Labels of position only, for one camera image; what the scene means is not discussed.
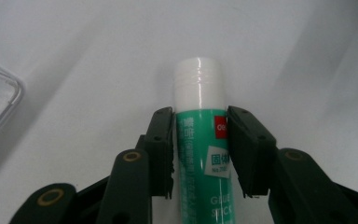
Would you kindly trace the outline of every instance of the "white surface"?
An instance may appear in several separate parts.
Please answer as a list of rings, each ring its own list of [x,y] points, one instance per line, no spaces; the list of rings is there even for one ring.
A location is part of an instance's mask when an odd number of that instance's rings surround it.
[[[194,56],[222,64],[227,105],[358,190],[358,1],[0,0],[0,64],[25,87],[0,132],[0,223],[47,184],[108,175]],[[233,182],[237,223],[271,223]],[[180,223],[177,190],[154,223]]]
[[[174,111],[225,109],[224,79],[220,63],[211,58],[186,59],[176,65]]]

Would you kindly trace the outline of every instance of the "red label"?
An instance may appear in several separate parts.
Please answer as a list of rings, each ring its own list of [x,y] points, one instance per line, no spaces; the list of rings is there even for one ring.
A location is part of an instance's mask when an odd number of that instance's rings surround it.
[[[214,116],[214,134],[216,138],[227,138],[227,121],[225,116]]]

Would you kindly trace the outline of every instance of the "glue stick cap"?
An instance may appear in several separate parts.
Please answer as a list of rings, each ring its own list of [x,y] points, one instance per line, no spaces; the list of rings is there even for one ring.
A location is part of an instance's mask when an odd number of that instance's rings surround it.
[[[174,77],[175,111],[225,109],[220,63],[191,58],[177,64]]]

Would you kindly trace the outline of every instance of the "white label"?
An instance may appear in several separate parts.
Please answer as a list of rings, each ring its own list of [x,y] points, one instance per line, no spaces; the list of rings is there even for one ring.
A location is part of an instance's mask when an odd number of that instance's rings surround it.
[[[208,147],[205,175],[229,178],[228,150],[221,147]]]

